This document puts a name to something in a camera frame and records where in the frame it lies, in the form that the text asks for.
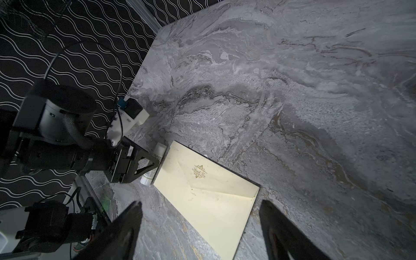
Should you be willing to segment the cream envelope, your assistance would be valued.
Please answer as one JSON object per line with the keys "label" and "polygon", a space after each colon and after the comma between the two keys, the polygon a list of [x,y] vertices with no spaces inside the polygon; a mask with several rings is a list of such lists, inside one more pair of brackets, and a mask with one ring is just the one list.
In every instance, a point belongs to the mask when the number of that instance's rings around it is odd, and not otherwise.
{"label": "cream envelope", "polygon": [[221,259],[234,258],[257,185],[173,141],[154,186]]}

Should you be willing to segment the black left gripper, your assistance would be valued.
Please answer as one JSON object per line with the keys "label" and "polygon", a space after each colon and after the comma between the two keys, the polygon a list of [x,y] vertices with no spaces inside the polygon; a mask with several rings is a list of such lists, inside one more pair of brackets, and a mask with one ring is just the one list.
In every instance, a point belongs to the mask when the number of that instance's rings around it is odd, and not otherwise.
{"label": "black left gripper", "polygon": [[115,150],[113,164],[105,174],[110,183],[132,183],[151,169],[150,161],[156,163],[157,159],[124,136]]}

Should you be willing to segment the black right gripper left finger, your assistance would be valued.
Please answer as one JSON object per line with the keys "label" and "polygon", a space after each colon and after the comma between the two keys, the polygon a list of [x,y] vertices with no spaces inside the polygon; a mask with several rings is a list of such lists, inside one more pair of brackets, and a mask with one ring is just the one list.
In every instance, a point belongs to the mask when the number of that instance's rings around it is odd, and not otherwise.
{"label": "black right gripper left finger", "polygon": [[132,260],[143,218],[142,203],[131,203],[76,260]]}

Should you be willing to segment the white glue stick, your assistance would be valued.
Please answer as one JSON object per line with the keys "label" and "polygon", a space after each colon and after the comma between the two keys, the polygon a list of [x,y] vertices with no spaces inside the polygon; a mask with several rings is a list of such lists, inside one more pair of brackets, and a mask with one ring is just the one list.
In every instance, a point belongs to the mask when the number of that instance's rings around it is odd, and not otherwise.
{"label": "white glue stick", "polygon": [[145,186],[150,186],[152,184],[153,179],[158,171],[159,164],[161,163],[161,160],[164,157],[166,149],[167,149],[166,145],[162,143],[156,144],[156,147],[153,150],[153,157],[157,159],[157,162],[155,163],[151,161],[149,162],[149,166],[151,167],[151,169],[141,177],[141,180],[140,180],[141,184]]}

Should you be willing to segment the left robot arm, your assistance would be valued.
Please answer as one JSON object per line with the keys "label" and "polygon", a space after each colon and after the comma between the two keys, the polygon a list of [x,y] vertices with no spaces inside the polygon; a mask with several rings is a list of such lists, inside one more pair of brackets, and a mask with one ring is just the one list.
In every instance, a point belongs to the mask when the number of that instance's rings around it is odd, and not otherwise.
{"label": "left robot arm", "polygon": [[1,112],[1,176],[16,160],[25,174],[73,170],[79,175],[102,171],[112,183],[131,183],[159,166],[159,159],[130,140],[126,133],[145,121],[136,102],[115,108],[102,139],[86,136],[96,112],[84,91],[47,80],[35,83],[17,112]]}

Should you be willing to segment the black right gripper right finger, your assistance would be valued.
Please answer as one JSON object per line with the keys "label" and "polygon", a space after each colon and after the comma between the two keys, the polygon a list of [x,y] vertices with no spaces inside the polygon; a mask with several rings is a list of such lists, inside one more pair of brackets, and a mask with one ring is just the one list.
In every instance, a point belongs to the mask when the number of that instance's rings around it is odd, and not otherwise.
{"label": "black right gripper right finger", "polygon": [[301,230],[271,201],[261,202],[259,217],[270,260],[328,260]]}

